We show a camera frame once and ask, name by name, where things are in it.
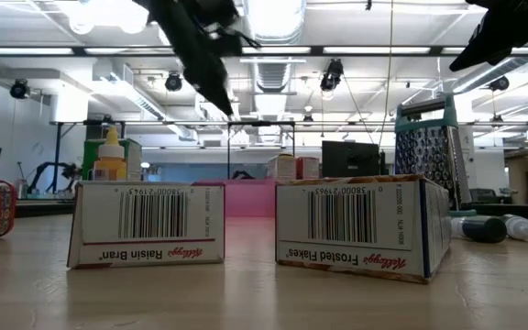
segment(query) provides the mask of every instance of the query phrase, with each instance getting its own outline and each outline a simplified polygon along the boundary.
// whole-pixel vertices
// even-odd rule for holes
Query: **metal grater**
[[[421,121],[421,114],[442,109],[443,118]],[[445,187],[452,210],[471,202],[453,96],[399,106],[395,132],[397,174],[422,174]]]

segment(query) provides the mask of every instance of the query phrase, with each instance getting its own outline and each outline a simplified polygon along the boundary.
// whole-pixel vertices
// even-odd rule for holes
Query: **green box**
[[[104,138],[88,139],[84,141],[84,155],[82,156],[82,179],[91,180],[95,161],[98,159],[97,150],[105,143]],[[127,163],[127,180],[140,181],[142,175],[142,146],[131,138],[119,139],[119,145],[124,147]]]

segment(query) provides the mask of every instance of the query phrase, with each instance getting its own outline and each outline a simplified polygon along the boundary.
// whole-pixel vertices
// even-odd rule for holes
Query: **wooden table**
[[[0,239],[0,329],[528,329],[528,243],[456,240],[431,285],[274,263],[271,220],[227,223],[220,265],[65,268],[70,217]]]

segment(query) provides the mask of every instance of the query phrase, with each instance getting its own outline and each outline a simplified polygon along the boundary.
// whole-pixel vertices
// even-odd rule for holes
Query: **cardboard box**
[[[447,190],[420,175],[278,182],[276,260],[429,282],[449,249]]]
[[[104,138],[84,141],[82,156],[82,179],[92,180],[93,166],[98,159],[97,150],[105,143]],[[140,181],[142,175],[142,146],[131,138],[120,138],[119,145],[124,147],[127,162],[127,180]]]
[[[319,179],[319,159],[315,157],[299,157],[297,159],[297,179]]]
[[[67,266],[223,262],[223,184],[82,181]]]
[[[275,180],[295,180],[297,168],[294,156],[280,154],[269,160],[266,177]]]

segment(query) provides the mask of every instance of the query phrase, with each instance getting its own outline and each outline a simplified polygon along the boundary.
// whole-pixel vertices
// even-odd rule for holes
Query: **glue bottle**
[[[119,145],[117,129],[110,126],[105,143],[97,150],[98,160],[93,165],[94,181],[124,181],[127,179],[127,163],[124,147]]]
[[[501,218],[506,225],[506,231],[509,237],[514,239],[528,239],[528,220],[513,214],[506,214]]]
[[[497,217],[465,216],[451,221],[452,236],[480,243],[500,243],[506,238],[506,225]]]

